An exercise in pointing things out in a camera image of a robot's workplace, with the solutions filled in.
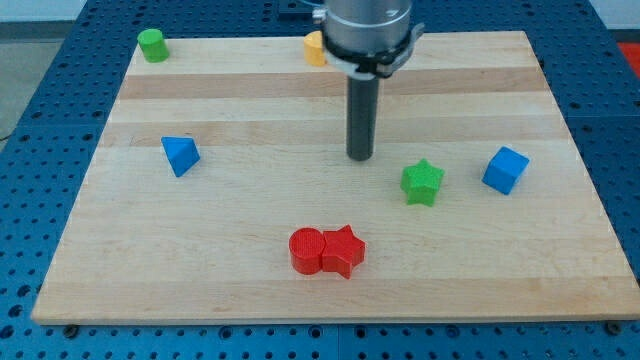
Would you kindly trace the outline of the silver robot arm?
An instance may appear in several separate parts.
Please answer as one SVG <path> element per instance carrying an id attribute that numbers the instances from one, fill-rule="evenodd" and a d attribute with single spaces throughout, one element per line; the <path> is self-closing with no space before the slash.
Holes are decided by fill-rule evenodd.
<path id="1" fill-rule="evenodd" d="M 312 11 L 329 64 L 348 77 L 389 78 L 411 58 L 425 25 L 411 0 L 325 0 Z"/>

